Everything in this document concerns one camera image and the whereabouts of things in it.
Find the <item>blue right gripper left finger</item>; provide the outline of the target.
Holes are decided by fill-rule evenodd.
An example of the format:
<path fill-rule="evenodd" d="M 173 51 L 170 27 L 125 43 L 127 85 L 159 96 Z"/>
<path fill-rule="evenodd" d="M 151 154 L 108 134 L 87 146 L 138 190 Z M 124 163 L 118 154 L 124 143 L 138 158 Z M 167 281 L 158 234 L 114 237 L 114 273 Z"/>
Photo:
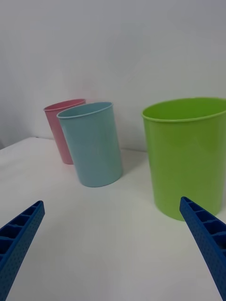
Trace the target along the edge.
<path fill-rule="evenodd" d="M 0 300 L 5 301 L 45 215 L 39 200 L 0 229 Z"/>

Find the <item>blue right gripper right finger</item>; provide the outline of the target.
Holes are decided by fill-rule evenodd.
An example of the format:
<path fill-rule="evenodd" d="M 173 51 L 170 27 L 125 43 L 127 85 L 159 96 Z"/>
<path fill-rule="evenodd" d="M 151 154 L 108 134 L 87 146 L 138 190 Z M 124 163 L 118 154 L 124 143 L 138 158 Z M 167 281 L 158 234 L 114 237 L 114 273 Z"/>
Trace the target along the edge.
<path fill-rule="evenodd" d="M 181 198 L 179 210 L 222 300 L 226 300 L 226 225 L 187 197 Z"/>

